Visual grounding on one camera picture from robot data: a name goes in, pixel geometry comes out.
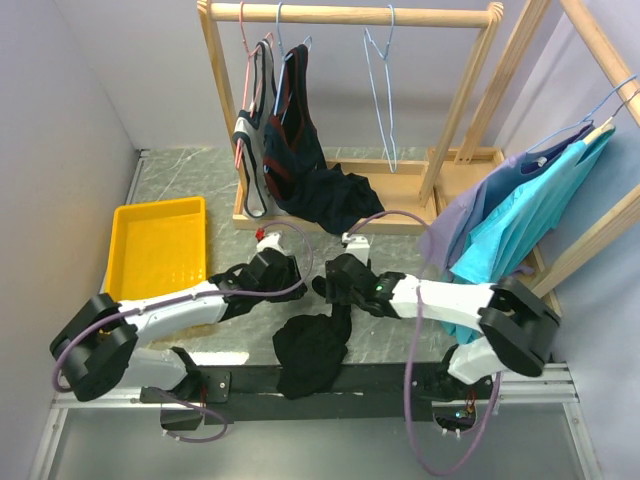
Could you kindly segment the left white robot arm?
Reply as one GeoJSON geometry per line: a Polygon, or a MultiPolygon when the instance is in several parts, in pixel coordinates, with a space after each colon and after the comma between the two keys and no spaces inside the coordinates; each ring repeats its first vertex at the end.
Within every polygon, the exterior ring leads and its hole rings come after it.
{"type": "Polygon", "coordinates": [[[199,367],[183,348],[154,351],[151,342],[245,315],[262,301],[298,300],[306,291],[295,257],[266,248],[182,291],[120,302],[107,293],[95,295],[50,344],[54,388],[80,402],[116,387],[158,388],[189,401],[204,387],[199,367]]]}

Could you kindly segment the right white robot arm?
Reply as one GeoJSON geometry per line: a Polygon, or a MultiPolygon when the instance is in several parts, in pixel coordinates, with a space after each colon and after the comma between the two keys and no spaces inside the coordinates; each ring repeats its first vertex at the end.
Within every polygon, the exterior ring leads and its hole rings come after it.
{"type": "Polygon", "coordinates": [[[427,318],[477,333],[450,348],[440,364],[419,379],[428,398],[461,399],[495,374],[512,371],[537,378],[550,361],[560,316],[525,284],[504,277],[496,283],[455,284],[388,271],[373,273],[352,254],[326,262],[312,281],[327,303],[356,306],[374,317],[427,318]]]}

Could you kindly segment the black tank top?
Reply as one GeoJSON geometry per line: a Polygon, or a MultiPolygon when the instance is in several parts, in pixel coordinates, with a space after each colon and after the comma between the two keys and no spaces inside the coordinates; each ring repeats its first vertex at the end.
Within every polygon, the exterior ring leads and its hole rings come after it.
{"type": "Polygon", "coordinates": [[[277,390],[294,400],[328,391],[348,353],[351,307],[333,304],[330,315],[297,315],[272,337],[281,365],[277,390]]]}

